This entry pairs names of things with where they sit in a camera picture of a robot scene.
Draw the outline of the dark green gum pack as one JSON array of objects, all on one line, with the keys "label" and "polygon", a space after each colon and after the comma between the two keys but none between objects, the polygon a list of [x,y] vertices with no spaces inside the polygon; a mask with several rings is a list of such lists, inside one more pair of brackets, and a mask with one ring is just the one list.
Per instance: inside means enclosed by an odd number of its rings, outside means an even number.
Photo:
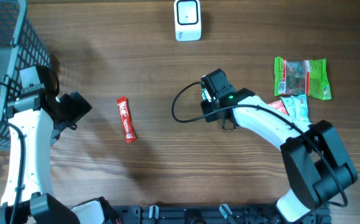
[{"label": "dark green gum pack", "polygon": [[206,88],[203,88],[202,89],[202,94],[201,94],[203,100],[207,100],[208,102],[211,102],[211,96],[210,94],[208,93],[208,90]]}]

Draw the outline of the small orange white box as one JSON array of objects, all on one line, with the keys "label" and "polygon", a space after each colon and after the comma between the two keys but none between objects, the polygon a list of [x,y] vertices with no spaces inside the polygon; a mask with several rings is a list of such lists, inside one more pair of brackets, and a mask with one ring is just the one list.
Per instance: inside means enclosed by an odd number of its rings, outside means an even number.
[{"label": "small orange white box", "polygon": [[285,105],[282,100],[277,100],[268,104],[271,108],[288,115]]}]

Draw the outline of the red candy bar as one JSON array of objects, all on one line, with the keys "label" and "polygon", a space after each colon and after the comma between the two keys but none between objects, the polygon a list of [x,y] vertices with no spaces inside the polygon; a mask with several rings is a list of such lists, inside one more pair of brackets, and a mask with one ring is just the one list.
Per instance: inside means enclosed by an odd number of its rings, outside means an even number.
[{"label": "red candy bar", "polygon": [[118,104],[119,114],[121,117],[122,126],[124,129],[124,135],[126,138],[126,142],[128,144],[132,143],[136,140],[136,135],[134,132],[134,128],[132,126],[131,114],[130,114],[129,106],[128,106],[128,100],[125,96],[122,96],[117,99],[117,104]]}]

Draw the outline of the teal tissue pack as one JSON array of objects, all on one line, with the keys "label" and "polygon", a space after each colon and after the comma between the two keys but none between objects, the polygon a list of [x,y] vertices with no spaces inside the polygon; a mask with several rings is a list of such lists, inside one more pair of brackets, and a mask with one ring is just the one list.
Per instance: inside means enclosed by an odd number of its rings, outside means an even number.
[{"label": "teal tissue pack", "polygon": [[309,122],[307,96],[298,95],[281,97],[282,103],[290,117],[299,121]]}]

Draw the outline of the green snack bag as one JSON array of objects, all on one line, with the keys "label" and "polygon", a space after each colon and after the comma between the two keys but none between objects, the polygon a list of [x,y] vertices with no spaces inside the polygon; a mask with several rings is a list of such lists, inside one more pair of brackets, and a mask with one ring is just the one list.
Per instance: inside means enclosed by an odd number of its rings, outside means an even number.
[{"label": "green snack bag", "polygon": [[326,59],[274,59],[274,95],[306,95],[319,100],[331,100]]}]

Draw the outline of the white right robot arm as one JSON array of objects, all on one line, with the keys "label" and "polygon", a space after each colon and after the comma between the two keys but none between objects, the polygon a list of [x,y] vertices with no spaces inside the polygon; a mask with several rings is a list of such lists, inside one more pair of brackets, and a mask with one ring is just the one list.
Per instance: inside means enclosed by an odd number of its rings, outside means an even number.
[{"label": "white right robot arm", "polygon": [[298,121],[263,102],[252,91],[202,89],[201,107],[208,121],[223,112],[236,126],[249,129],[276,147],[282,156],[290,190],[276,202],[289,223],[305,218],[336,195],[348,204],[345,189],[358,173],[336,130],[329,122]]}]

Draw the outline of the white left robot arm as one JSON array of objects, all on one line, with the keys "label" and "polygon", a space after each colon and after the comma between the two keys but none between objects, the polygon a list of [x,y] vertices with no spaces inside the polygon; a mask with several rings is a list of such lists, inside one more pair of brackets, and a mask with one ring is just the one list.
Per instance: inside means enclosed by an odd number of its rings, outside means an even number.
[{"label": "white left robot arm", "polygon": [[0,223],[121,223],[104,197],[68,208],[53,195],[50,147],[65,128],[92,109],[77,92],[60,99],[42,92],[21,94],[7,109],[11,153],[9,177],[1,199]]}]

